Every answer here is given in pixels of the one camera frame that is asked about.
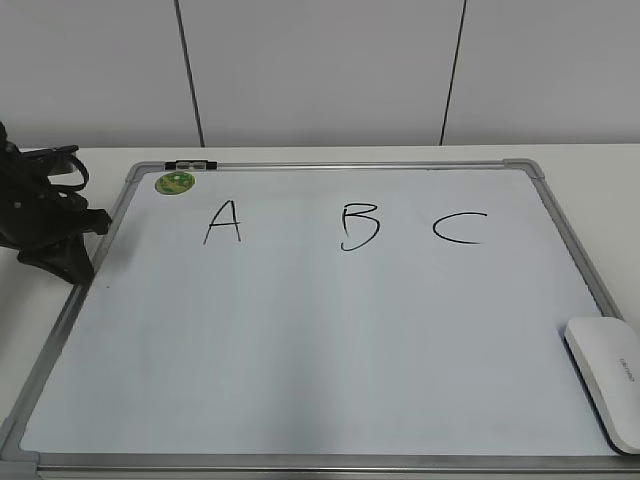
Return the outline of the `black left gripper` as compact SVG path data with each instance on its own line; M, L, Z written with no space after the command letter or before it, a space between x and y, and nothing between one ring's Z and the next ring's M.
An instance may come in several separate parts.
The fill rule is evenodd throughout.
M83 233L106 235L112 219L104 209L87 209L79 194L89 172L78 150L66 145L22 152L1 129L1 245L20 250L17 259L24 265L86 285L95 270L84 236L66 236L80 223Z

